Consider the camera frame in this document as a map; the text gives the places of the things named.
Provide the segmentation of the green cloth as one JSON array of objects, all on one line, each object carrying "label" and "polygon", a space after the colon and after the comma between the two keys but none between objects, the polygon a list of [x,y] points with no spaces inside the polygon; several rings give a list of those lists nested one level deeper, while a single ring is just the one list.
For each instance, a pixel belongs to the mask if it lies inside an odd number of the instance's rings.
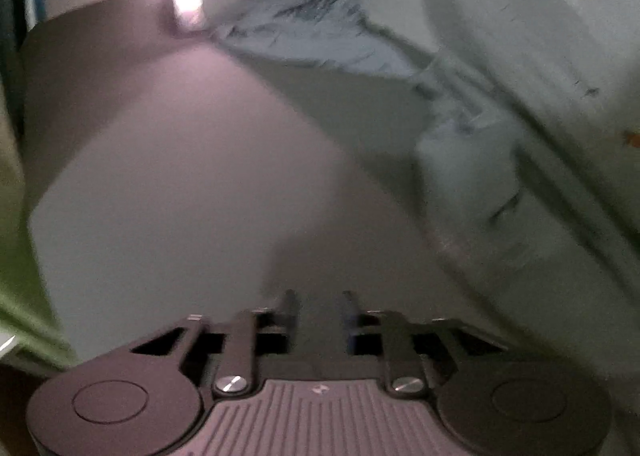
[{"label": "green cloth", "polygon": [[27,220],[26,183],[6,101],[1,102],[1,332],[55,368],[76,362],[44,288]]}]

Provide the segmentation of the blue patterned white cloth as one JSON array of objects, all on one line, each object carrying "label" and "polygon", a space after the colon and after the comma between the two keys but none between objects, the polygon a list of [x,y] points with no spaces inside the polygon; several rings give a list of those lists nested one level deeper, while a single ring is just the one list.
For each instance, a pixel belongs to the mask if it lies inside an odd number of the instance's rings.
[{"label": "blue patterned white cloth", "polygon": [[208,16],[214,42],[247,56],[413,80],[431,62],[368,21],[361,0],[236,0]]}]

